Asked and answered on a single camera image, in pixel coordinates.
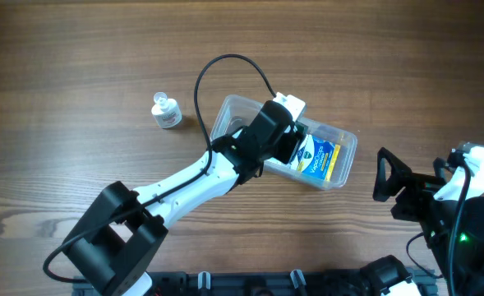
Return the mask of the blue VapoDrops packet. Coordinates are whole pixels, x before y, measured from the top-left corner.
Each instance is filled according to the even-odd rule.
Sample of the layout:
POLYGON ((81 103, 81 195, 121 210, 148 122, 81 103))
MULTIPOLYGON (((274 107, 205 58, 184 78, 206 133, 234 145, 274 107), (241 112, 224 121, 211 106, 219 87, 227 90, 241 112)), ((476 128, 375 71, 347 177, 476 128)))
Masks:
POLYGON ((328 182, 333 174, 340 149, 341 145, 307 135, 288 167, 328 182))

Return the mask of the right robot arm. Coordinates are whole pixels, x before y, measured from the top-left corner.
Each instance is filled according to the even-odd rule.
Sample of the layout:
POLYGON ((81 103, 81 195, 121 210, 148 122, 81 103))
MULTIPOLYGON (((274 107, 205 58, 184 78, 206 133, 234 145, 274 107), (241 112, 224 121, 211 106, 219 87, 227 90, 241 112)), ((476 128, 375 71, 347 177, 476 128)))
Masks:
POLYGON ((413 172, 382 147, 372 197, 394 197, 391 215, 420 224, 451 295, 484 295, 484 146, 462 142, 434 173, 413 172))

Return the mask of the white round bottle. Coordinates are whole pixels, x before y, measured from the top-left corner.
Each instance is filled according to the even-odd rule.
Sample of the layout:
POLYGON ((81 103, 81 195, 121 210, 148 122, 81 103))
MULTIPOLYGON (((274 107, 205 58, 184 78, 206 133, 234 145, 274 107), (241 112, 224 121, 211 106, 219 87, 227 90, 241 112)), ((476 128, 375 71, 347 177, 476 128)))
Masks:
POLYGON ((153 101, 151 113, 161 128, 175 127, 182 121, 182 112, 175 99, 169 98, 164 92, 157 92, 153 101))

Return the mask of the dark green round tin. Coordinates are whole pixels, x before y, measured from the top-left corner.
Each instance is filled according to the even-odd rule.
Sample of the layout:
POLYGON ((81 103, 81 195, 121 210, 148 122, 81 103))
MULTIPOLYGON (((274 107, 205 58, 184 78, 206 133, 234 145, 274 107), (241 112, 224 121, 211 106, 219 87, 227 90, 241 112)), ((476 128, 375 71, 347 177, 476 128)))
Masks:
POLYGON ((305 136, 307 134, 308 127, 301 122, 295 122, 294 130, 297 136, 305 136))

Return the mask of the clear plastic container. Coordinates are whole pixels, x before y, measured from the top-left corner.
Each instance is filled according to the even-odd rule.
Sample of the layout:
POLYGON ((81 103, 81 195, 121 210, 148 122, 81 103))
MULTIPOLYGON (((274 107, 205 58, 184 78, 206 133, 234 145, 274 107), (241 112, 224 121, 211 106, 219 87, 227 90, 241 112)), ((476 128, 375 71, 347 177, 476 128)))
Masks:
MULTIPOLYGON (((261 102, 228 95, 210 132, 216 139, 249 125, 259 113, 261 102)), ((321 190, 342 187, 348 178, 357 148, 357 138, 351 132, 301 117, 297 122, 306 128, 306 139, 291 164, 276 159, 266 160, 264 170, 281 174, 321 190)))

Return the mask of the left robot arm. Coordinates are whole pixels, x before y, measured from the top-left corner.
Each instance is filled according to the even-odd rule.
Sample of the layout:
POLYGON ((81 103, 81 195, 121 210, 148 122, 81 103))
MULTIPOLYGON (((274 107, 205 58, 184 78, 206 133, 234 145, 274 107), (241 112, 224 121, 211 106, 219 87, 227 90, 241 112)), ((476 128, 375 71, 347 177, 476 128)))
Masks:
POLYGON ((163 181, 128 189, 107 186, 64 241, 62 253, 101 295, 140 295, 151 286, 146 269, 169 228, 208 200, 261 174, 274 158, 289 163, 304 131, 303 101, 267 101, 252 122, 209 143, 194 164, 163 181))

